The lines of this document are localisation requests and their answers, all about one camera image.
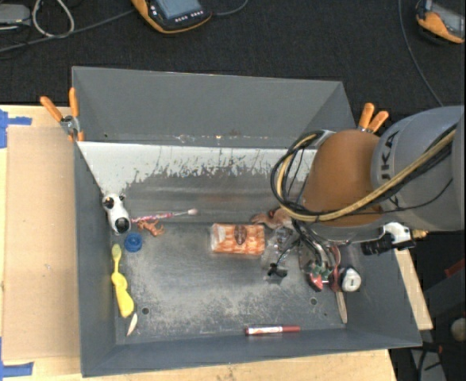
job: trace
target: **yellow toothbrush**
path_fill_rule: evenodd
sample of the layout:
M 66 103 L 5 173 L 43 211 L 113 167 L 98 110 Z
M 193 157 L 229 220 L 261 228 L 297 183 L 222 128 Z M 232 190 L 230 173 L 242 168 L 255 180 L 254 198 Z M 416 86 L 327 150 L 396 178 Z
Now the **yellow toothbrush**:
M 127 278 L 118 270 L 121 259 L 121 247 L 119 244 L 115 244 L 111 250 L 114 261 L 114 271 L 111 274 L 111 281 L 113 281 L 114 289 L 116 291 L 116 299 L 118 302 L 118 308 L 120 309 L 120 315 L 123 318 L 127 318 L 134 311 L 134 301 L 127 292 Z

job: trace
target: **gray metal bin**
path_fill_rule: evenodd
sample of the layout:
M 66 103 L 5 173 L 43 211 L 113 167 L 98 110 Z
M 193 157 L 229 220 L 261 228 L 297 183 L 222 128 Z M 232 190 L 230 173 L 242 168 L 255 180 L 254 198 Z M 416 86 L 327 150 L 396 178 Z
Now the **gray metal bin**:
M 270 172 L 297 137 L 356 127 L 340 82 L 74 67 L 72 84 L 86 134 L 75 145 L 84 376 L 421 345 L 389 252 L 342 251 L 363 277 L 346 295 L 344 325 L 334 293 L 313 291 L 296 255 L 273 283 L 260 258 L 210 249 L 213 223 L 248 223 L 276 206 Z M 306 156 L 295 186 L 304 184 L 313 154 Z M 140 251 L 124 250 L 120 271 L 139 317 L 129 337 L 110 280 L 111 246 L 125 234 L 110 230 L 104 191 L 124 194 L 131 216 L 200 211 L 164 221 L 162 236 L 144 234 Z M 246 337 L 252 323 L 302 331 Z

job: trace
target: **orange handle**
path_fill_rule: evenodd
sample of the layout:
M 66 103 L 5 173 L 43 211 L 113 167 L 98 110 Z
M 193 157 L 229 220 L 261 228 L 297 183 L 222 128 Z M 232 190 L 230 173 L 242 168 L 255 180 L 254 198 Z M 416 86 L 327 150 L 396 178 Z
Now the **orange handle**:
M 375 133 L 388 119 L 390 114 L 386 110 L 379 111 L 367 127 L 367 131 Z
M 361 113 L 360 122 L 358 123 L 358 129 L 366 129 L 370 120 L 372 119 L 372 115 L 374 114 L 374 105 L 372 103 L 365 103 L 363 108 L 363 112 Z
M 46 110 L 53 116 L 56 121 L 61 122 L 64 119 L 64 117 L 61 115 L 61 112 L 47 96 L 40 97 L 40 104 L 46 108 Z
M 75 88 L 71 87 L 68 91 L 68 102 L 71 105 L 72 116 L 79 116 L 79 106 L 77 104 L 77 97 L 75 96 Z

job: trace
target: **bin floor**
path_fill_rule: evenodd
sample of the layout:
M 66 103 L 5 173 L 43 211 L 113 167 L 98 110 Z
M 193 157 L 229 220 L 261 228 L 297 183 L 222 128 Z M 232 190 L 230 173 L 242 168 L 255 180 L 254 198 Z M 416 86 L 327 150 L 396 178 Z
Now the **bin floor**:
M 287 276 L 276 283 L 259 256 L 212 252 L 211 224 L 164 226 L 158 237 L 143 232 L 138 252 L 123 251 L 120 272 L 129 281 L 138 323 L 125 337 L 130 317 L 117 314 L 117 343 L 233 335 L 250 324 L 300 325 L 302 330 L 344 326 L 334 293 L 310 288 L 296 249 L 285 260 Z M 123 245 L 122 237 L 112 241 Z

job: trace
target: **blue cap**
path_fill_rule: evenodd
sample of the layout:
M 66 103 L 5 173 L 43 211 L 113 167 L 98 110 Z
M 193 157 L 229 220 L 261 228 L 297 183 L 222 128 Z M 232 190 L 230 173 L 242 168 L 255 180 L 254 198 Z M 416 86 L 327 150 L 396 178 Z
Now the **blue cap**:
M 129 233 L 125 238 L 125 250 L 137 252 L 141 250 L 143 245 L 143 237 L 139 233 Z

